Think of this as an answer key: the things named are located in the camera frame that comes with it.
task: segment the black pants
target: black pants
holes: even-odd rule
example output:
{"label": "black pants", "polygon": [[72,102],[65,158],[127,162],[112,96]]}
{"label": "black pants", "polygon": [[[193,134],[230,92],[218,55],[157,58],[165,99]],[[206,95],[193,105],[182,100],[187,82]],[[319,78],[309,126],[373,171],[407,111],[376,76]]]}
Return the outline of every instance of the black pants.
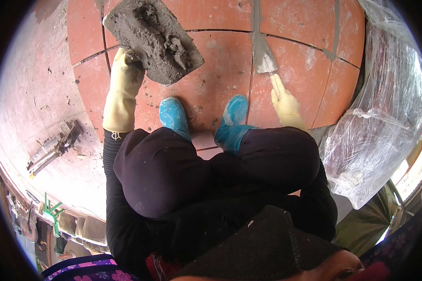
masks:
{"label": "black pants", "polygon": [[314,139],[293,127],[251,129],[237,155],[224,152],[210,160],[169,128],[138,129],[126,136],[116,162],[125,198],[147,218],[244,183],[290,194],[309,186],[321,167]]}

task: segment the gray cement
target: gray cement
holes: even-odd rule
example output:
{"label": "gray cement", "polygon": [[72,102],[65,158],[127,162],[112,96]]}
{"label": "gray cement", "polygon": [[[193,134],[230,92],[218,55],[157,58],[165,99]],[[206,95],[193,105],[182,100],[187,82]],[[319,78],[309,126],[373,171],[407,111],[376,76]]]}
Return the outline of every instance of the gray cement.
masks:
{"label": "gray cement", "polygon": [[103,25],[121,45],[141,54],[152,81],[173,84],[204,63],[192,38],[161,0],[124,0]]}

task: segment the green plastic object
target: green plastic object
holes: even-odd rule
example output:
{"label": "green plastic object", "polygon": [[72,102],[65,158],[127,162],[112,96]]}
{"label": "green plastic object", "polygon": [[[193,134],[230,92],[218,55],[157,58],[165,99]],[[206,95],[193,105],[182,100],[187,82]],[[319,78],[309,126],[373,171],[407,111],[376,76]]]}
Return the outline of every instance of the green plastic object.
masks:
{"label": "green plastic object", "polygon": [[62,202],[59,202],[58,204],[56,204],[55,206],[53,206],[53,208],[50,208],[50,200],[47,200],[47,193],[45,193],[45,204],[44,204],[44,210],[42,210],[44,212],[44,214],[46,214],[48,217],[52,218],[52,222],[53,222],[53,234],[56,237],[61,237],[59,235],[59,231],[58,231],[58,226],[59,226],[59,222],[57,220],[57,216],[59,216],[60,213],[64,212],[64,209],[61,209],[60,211],[56,212],[56,209],[62,205]]}

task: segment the black sleeve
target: black sleeve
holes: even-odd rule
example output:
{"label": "black sleeve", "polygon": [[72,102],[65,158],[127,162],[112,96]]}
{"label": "black sleeve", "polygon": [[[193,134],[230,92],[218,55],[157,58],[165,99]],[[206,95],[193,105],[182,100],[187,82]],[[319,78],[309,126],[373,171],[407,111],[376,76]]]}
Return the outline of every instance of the black sleeve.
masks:
{"label": "black sleeve", "polygon": [[144,217],[127,203],[122,184],[114,173],[117,152],[128,133],[117,140],[105,130],[103,167],[106,175],[106,236],[108,247],[118,265],[127,268],[142,280],[152,279],[145,258],[152,253],[153,242]]}
{"label": "black sleeve", "polygon": [[294,226],[331,241],[336,234],[337,219],[338,209],[330,195],[325,168],[321,161],[316,179],[300,192],[299,209],[293,214]]}

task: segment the trowel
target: trowel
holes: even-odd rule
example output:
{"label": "trowel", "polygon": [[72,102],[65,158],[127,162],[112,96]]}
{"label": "trowel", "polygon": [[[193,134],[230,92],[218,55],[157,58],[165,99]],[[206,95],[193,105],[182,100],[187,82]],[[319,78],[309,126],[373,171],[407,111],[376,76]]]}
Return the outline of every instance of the trowel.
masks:
{"label": "trowel", "polygon": [[274,71],[278,70],[278,66],[277,62],[275,61],[274,54],[272,54],[272,51],[270,50],[269,45],[264,39],[263,34],[255,33],[253,35],[252,52],[255,71],[259,74],[269,73],[272,87],[278,95],[278,88],[274,79]]}

